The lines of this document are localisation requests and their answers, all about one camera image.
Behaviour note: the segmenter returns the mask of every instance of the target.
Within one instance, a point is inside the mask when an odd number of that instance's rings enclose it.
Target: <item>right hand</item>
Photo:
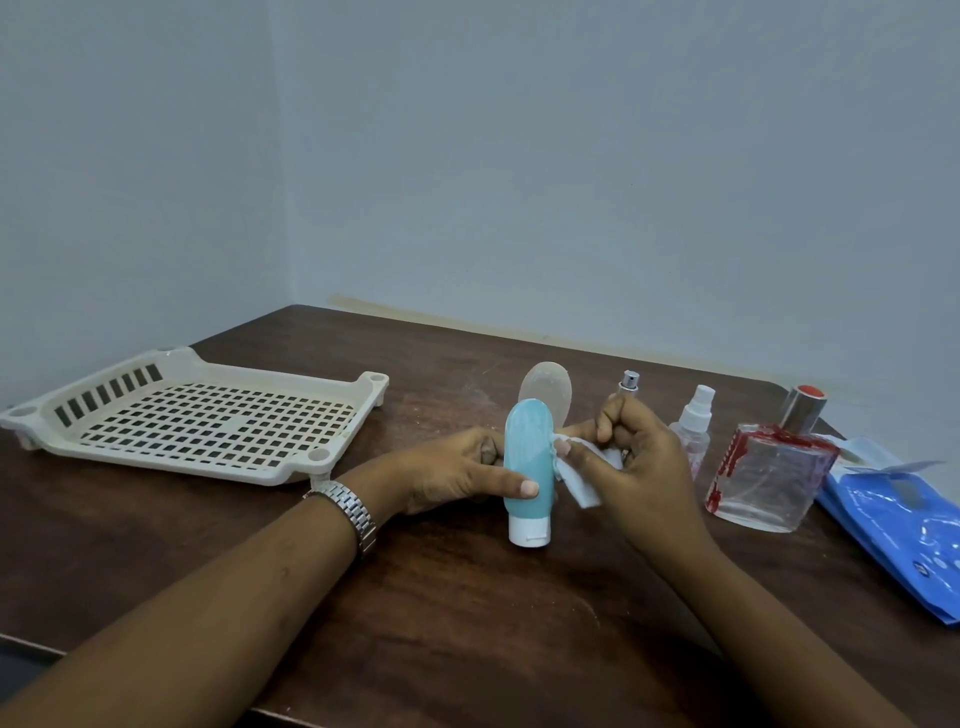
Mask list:
[[[655,568],[701,557],[716,549],[704,525],[693,478],[677,435],[643,402],[610,397],[595,420],[567,434],[599,447],[627,450],[618,471],[579,443],[558,440],[557,453],[592,485],[634,547]]]

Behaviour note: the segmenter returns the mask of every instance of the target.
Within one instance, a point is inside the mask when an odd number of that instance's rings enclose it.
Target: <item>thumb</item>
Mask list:
[[[554,448],[563,461],[594,488],[605,490],[608,484],[615,482],[621,475],[617,468],[580,443],[558,440],[554,443]]]
[[[520,473],[508,471],[506,468],[498,468],[494,465],[480,465],[470,462],[468,476],[468,496],[532,498],[540,492],[540,486],[536,480],[529,480]]]

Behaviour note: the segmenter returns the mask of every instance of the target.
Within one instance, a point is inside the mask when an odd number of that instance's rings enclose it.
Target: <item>forearm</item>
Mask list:
[[[718,548],[660,573],[778,724],[907,728],[913,723]]]
[[[398,507],[389,477],[371,463],[341,478],[378,525]],[[0,710],[0,722],[230,725],[346,571],[356,543],[336,505],[304,500],[63,658]]]

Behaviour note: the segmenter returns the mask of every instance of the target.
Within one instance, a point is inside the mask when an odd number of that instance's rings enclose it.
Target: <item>light blue tube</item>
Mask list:
[[[505,497],[510,514],[510,540],[517,546],[550,543],[553,508],[553,417],[540,400],[523,400],[507,416],[503,435],[503,467],[526,475],[540,485],[530,500]]]

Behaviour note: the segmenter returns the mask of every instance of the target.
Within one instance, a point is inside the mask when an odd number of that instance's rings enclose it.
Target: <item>blue packet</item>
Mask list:
[[[960,622],[960,508],[896,466],[835,466],[817,500],[937,619]]]

